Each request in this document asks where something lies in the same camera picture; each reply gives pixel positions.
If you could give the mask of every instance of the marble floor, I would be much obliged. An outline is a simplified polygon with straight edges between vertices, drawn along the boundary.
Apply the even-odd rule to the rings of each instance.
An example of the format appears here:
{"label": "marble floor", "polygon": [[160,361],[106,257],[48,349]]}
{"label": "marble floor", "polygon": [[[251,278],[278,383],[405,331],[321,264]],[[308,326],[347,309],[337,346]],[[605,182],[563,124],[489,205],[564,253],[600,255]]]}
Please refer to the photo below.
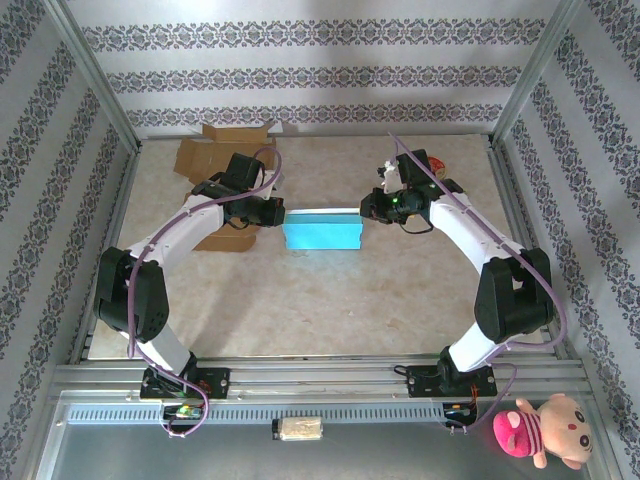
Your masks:
{"label": "marble floor", "polygon": [[[507,222],[478,135],[412,136],[499,229]],[[144,238],[191,185],[173,172],[178,140],[143,145],[119,246]],[[389,137],[278,138],[287,208],[355,207],[379,184]],[[478,276],[442,233],[365,220],[359,251],[288,251],[280,228],[245,253],[192,252],[167,279],[169,325],[198,357],[438,353],[473,322]],[[98,321],[89,357],[124,358]]]}

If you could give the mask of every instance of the patterned wallpaper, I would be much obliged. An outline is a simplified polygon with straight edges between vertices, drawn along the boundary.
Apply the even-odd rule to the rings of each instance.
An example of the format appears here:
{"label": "patterned wallpaper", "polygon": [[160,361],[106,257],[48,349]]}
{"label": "patterned wallpaper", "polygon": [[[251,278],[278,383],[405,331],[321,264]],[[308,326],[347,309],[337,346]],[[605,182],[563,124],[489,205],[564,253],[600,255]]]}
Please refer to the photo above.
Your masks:
{"label": "patterned wallpaper", "polygon": [[68,2],[143,138],[489,132],[557,3]]}
{"label": "patterned wallpaper", "polygon": [[506,142],[625,478],[640,478],[638,7],[585,1]]}
{"label": "patterned wallpaper", "polygon": [[0,5],[0,479],[69,361],[129,152],[37,0]]}

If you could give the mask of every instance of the stuffed animal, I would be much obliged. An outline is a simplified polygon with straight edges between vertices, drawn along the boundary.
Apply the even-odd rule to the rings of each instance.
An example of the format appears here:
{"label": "stuffed animal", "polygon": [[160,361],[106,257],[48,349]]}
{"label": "stuffed animal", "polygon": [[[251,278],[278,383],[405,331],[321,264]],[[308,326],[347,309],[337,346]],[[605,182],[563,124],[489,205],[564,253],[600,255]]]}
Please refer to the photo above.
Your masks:
{"label": "stuffed animal", "polygon": [[514,457],[533,457],[538,468],[547,466],[545,450],[579,470],[591,456],[591,427],[578,403],[564,393],[551,395],[536,411],[518,398],[519,411],[500,412],[493,419],[493,432],[502,449]]}

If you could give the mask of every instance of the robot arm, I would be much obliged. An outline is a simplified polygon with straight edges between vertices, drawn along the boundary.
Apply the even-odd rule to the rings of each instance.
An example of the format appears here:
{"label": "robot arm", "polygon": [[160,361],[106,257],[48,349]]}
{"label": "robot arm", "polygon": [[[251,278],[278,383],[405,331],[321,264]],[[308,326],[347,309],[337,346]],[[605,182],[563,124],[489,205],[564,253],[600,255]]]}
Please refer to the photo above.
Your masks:
{"label": "robot arm", "polygon": [[[430,168],[424,150],[412,153]],[[475,322],[441,353],[438,367],[445,383],[464,382],[465,377],[486,366],[509,339],[532,333],[551,321],[551,299],[501,245],[518,252],[550,283],[549,259],[542,250],[527,251],[500,233],[472,206],[462,188],[448,179],[443,183],[458,202],[452,200],[406,154],[396,157],[395,165],[387,163],[379,173],[385,188],[375,188],[363,199],[361,216],[404,225],[411,215],[421,215],[446,234],[480,274]],[[472,217],[481,219],[491,233]]]}
{"label": "robot arm", "polygon": [[138,348],[156,364],[181,376],[195,357],[177,339],[169,325],[169,302],[164,276],[178,265],[204,238],[232,219],[244,225],[277,226],[284,221],[281,198],[272,198],[272,188],[256,195],[214,204],[212,200],[237,197],[260,187],[273,172],[255,158],[234,154],[226,172],[197,185],[184,205],[144,240],[126,250],[111,247],[100,258],[94,313],[114,330],[129,338],[127,325],[128,282],[133,265],[158,232],[184,217],[179,228],[169,229],[153,245],[138,270],[134,314]]}

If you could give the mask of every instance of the brown cardboard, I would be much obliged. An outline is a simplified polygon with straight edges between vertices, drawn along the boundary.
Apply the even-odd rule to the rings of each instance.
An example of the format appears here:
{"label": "brown cardboard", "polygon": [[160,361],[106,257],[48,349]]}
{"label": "brown cardboard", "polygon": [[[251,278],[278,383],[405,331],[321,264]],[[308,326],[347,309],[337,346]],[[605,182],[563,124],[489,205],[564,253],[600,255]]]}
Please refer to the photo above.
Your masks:
{"label": "brown cardboard", "polygon": [[[208,140],[184,138],[180,143],[173,171],[188,177],[191,183],[197,185],[215,173],[225,171],[234,153],[253,156],[264,146],[275,147],[275,138],[267,137],[269,128],[271,125],[259,128],[216,128],[203,125],[202,134]],[[264,151],[258,158],[267,169],[273,168],[275,154],[272,150]],[[256,243],[258,230],[260,227],[255,225],[242,230],[225,225],[200,242],[195,250],[246,252]]]}
{"label": "brown cardboard", "polygon": [[[259,128],[216,128],[202,126],[205,141],[184,138],[176,155],[173,171],[188,177],[194,185],[210,178],[214,173],[225,171],[234,153],[253,156],[260,148],[276,145],[275,138],[268,138],[271,125]],[[273,168],[274,153],[266,150],[260,154],[268,169]]]}

